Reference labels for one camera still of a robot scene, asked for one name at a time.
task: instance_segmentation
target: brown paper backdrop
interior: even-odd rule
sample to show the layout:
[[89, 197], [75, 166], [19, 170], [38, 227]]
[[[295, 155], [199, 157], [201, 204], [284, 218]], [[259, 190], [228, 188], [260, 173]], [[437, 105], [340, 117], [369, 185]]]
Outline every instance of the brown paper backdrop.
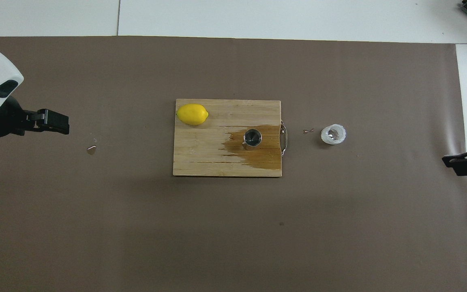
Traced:
[[[0, 291], [467, 291], [467, 177], [441, 161], [465, 150], [454, 45], [0, 37], [0, 52], [22, 107], [71, 124], [0, 138]], [[283, 177], [173, 177], [176, 98], [281, 100]], [[347, 140], [319, 142], [334, 123]]]

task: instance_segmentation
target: yellow lemon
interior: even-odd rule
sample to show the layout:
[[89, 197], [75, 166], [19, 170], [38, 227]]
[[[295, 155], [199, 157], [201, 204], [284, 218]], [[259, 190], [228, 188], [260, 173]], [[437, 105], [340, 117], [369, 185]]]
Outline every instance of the yellow lemon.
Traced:
[[176, 115], [185, 124], [197, 126], [208, 118], [208, 111], [206, 111], [202, 105], [189, 103], [181, 106], [176, 112]]

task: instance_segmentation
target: wet stain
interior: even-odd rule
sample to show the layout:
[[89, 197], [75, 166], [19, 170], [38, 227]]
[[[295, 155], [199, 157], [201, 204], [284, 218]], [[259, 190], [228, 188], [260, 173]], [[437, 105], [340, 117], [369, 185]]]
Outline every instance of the wet stain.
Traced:
[[89, 155], [94, 155], [95, 152], [96, 152], [96, 146], [93, 145], [93, 146], [91, 146], [91, 147], [88, 147], [88, 148], [86, 149], [86, 152], [88, 152]]
[[[262, 141], [252, 150], [245, 150], [242, 146], [244, 133], [249, 129], [256, 129], [261, 132]], [[261, 125], [254, 127], [243, 127], [236, 132], [228, 132], [230, 137], [223, 142], [225, 146], [221, 150], [228, 151], [225, 157], [239, 157], [243, 159], [243, 165], [249, 165], [254, 168], [263, 168], [265, 170], [280, 170], [280, 125]]]

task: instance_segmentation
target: metal handle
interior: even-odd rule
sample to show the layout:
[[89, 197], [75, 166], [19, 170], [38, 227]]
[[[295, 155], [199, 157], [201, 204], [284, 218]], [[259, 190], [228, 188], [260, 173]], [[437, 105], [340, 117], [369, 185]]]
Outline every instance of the metal handle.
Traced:
[[280, 134], [284, 134], [284, 148], [280, 145], [280, 155], [284, 156], [284, 152], [287, 148], [287, 128], [284, 126], [284, 122], [282, 122], [282, 120], [280, 120]]

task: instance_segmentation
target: stainless steel cup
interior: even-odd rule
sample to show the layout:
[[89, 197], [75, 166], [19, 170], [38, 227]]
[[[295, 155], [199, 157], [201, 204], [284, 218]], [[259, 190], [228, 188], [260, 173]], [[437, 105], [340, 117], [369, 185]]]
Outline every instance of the stainless steel cup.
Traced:
[[261, 144], [263, 140], [263, 135], [261, 132], [257, 131], [256, 129], [249, 129], [244, 133], [244, 139], [242, 142], [242, 146], [245, 150], [252, 150]]

